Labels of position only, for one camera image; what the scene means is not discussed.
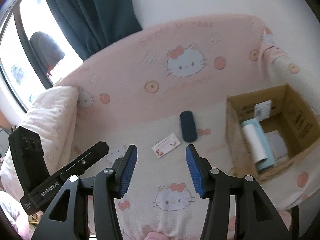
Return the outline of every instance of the white pillow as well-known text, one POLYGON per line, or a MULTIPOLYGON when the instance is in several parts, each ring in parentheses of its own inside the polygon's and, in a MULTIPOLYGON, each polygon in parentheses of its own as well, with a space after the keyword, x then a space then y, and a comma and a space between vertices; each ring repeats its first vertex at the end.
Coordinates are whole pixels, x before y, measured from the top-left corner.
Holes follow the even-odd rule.
MULTIPOLYGON (((69 161, 78 96, 78 90, 70 86, 48 89, 36 98, 22 121, 21 126, 39 134, 50 175, 69 161)), ((5 191, 20 201, 24 193, 10 149, 4 158, 0 177, 5 191)))

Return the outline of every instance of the window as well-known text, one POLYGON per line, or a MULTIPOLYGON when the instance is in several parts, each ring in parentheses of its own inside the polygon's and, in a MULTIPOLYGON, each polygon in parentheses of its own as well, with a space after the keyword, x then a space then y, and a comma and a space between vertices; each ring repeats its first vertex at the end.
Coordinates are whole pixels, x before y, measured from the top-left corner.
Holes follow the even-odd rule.
POLYGON ((0 28, 0 67, 9 89, 25 111, 39 93, 82 62, 46 0, 17 1, 0 28))

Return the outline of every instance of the white wall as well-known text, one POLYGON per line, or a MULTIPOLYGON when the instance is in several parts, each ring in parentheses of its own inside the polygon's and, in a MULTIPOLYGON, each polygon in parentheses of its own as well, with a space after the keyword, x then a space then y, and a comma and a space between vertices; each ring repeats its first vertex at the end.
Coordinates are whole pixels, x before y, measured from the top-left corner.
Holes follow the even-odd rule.
POLYGON ((305 0, 132 0, 143 28, 185 17, 256 15, 296 63, 320 75, 320 24, 305 0))

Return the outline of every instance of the window frame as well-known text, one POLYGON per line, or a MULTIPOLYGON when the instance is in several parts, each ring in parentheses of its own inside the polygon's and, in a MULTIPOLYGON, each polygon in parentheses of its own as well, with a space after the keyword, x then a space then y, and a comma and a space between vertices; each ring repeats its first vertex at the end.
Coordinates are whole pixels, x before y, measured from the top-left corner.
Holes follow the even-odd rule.
MULTIPOLYGON (((22 48, 28 58, 28 61, 30 62, 33 70, 35 71, 36 75, 40 79, 44 88, 45 89, 52 88, 53 83, 51 79, 48 77, 44 65, 41 63, 40 59, 37 57, 37 55, 33 51, 31 44, 29 42, 29 39, 26 35, 25 29, 23 27, 21 13, 20 13, 21 1, 22 0, 7 0, 3 4, 2 8, 0 9, 0 26, 2 26, 2 23, 3 23, 2 29, 0 31, 0 44, 11 17, 14 17, 15 27, 17 29, 18 37, 21 42, 22 48)), ((4 70, 4 66, 2 65, 1 58, 0 58, 0 73, 3 76, 3 79, 8 89, 10 90, 12 96, 17 101, 21 109, 26 113, 28 108, 23 103, 22 99, 19 97, 14 87, 10 83, 8 76, 4 70)))

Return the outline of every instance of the white cylinder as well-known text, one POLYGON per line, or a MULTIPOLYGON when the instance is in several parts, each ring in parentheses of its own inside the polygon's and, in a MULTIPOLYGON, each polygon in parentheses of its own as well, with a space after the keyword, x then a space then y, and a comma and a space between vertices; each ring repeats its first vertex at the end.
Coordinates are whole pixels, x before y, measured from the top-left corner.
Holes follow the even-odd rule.
POLYGON ((259 136, 253 124, 248 124, 242 127, 243 133, 246 136, 251 149, 254 163, 267 159, 266 151, 264 150, 259 136))

